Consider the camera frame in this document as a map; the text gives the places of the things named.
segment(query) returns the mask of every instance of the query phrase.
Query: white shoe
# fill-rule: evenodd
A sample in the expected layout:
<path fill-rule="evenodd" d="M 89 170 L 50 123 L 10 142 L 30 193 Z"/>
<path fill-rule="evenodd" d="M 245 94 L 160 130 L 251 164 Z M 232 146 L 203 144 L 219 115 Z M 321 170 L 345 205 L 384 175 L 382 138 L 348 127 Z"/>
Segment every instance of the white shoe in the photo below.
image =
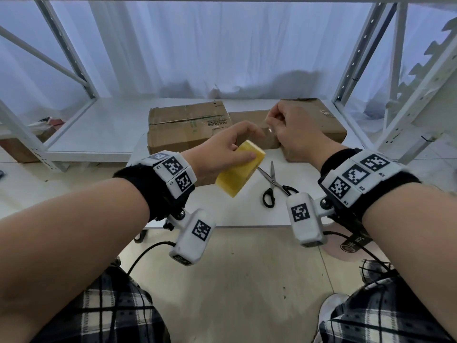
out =
<path fill-rule="evenodd" d="M 320 323 L 330 320 L 330 316 L 335 308 L 340 304 L 345 303 L 348 298 L 349 295 L 346 294 L 333 294 L 327 297 L 320 307 L 318 326 Z M 314 337 L 313 343 L 322 343 L 322 337 L 320 336 L 319 330 Z"/>

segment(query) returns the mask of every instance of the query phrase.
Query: black wrist strap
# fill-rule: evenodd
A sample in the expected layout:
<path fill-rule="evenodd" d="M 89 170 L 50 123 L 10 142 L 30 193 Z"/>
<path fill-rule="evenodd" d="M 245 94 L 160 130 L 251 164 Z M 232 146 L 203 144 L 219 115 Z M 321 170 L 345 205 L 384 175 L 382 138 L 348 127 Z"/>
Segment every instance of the black wrist strap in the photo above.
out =
<path fill-rule="evenodd" d="M 321 176 L 326 176 L 330 170 L 335 170 L 350 157 L 361 152 L 361 149 L 343 149 L 330 156 L 321 169 Z M 355 214 L 357 219 L 362 221 L 363 214 L 378 199 L 395 188 L 407 183 L 421 183 L 413 174 L 408 172 L 399 172 L 389 179 L 382 181 L 369 192 L 360 196 L 360 198 L 350 207 L 349 211 Z"/>
<path fill-rule="evenodd" d="M 141 193 L 149 207 L 149 221 L 162 220 L 170 214 L 180 213 L 189 195 L 195 189 L 192 185 L 175 199 L 154 169 L 141 164 L 125 167 L 117 171 L 113 178 L 128 180 Z"/>

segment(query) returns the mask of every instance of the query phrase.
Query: scissors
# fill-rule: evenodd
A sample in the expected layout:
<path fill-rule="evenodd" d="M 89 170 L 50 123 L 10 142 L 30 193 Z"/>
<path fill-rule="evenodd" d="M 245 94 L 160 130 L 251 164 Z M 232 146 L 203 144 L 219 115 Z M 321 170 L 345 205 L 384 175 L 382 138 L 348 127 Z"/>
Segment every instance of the scissors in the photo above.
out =
<path fill-rule="evenodd" d="M 281 185 L 276 181 L 276 175 L 275 175 L 275 166 L 273 165 L 273 161 L 271 161 L 270 165 L 270 176 L 260 167 L 257 167 L 257 169 L 260 171 L 261 174 L 270 182 L 270 187 L 265 190 L 262 196 L 262 202 L 265 205 L 265 207 L 268 208 L 273 208 L 275 207 L 275 197 L 273 195 L 273 188 L 278 187 L 280 188 L 283 193 L 285 193 L 287 196 L 291 196 L 291 192 L 298 193 L 298 190 L 296 190 L 293 187 L 288 187 L 287 185 Z M 271 204 L 268 204 L 265 202 L 265 196 L 269 196 L 271 199 Z"/>

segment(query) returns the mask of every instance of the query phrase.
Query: person's right hand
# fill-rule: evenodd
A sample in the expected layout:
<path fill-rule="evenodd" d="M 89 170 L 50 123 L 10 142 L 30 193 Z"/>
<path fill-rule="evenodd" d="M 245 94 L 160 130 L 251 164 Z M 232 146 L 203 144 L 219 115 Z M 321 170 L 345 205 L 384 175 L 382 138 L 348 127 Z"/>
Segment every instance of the person's right hand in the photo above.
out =
<path fill-rule="evenodd" d="M 347 148 L 325 136 L 308 112 L 293 102 L 279 101 L 265 121 L 286 151 L 318 171 L 331 155 Z"/>

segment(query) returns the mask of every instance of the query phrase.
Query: hand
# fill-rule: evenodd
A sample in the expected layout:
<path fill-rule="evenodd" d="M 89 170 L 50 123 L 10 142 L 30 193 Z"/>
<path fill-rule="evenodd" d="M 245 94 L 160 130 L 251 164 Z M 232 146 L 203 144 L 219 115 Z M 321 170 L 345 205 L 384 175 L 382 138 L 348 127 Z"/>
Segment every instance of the hand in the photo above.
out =
<path fill-rule="evenodd" d="M 308 112 L 293 102 L 279 101 L 265 121 L 287 151 L 318 171 L 331 155 L 347 148 L 325 136 Z"/>
<path fill-rule="evenodd" d="M 226 128 L 209 138 L 205 143 L 197 145 L 181 154 L 192 166 L 197 179 L 216 175 L 235 165 L 242 165 L 255 159 L 255 153 L 248 151 L 235 152 L 238 136 L 252 134 L 265 137 L 262 129 L 249 121 L 242 121 Z"/>

